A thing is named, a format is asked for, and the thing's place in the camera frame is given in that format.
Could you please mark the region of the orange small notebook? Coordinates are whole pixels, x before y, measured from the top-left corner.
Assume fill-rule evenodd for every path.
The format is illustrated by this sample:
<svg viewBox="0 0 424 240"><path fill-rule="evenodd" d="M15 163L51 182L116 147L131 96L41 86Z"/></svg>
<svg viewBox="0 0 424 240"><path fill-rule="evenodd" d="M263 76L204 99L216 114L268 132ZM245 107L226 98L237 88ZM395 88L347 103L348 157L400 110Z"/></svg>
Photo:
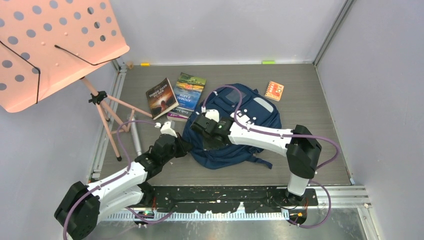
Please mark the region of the orange small notebook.
<svg viewBox="0 0 424 240"><path fill-rule="evenodd" d="M284 87L285 86L280 83L269 81L264 96L278 102L281 100Z"/></svg>

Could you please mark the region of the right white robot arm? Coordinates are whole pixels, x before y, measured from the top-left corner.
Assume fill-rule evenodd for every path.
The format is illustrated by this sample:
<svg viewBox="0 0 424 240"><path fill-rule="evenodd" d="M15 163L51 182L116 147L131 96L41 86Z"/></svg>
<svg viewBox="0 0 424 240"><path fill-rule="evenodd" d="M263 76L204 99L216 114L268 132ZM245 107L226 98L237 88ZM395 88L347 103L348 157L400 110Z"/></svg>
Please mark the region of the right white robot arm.
<svg viewBox="0 0 424 240"><path fill-rule="evenodd" d="M190 129L200 134L208 150L244 145L272 151L287 159L290 171L284 200L299 205L306 187L316 175L322 146L303 125L295 129L277 129L255 125L246 110L220 117L215 109L197 115Z"/></svg>

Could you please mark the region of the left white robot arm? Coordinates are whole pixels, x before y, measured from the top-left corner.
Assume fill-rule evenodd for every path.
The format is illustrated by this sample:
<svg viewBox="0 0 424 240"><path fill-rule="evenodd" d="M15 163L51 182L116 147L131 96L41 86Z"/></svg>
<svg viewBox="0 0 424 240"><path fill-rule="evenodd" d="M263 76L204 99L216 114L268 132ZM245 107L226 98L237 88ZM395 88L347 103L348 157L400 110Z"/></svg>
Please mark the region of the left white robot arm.
<svg viewBox="0 0 424 240"><path fill-rule="evenodd" d="M184 157L192 148L174 125L172 120L155 123L160 129L158 139L122 170L94 183L77 181L69 187L54 212L54 218L63 227L63 239L82 240L107 216L125 207L148 207L153 202L148 180L170 160Z"/></svg>

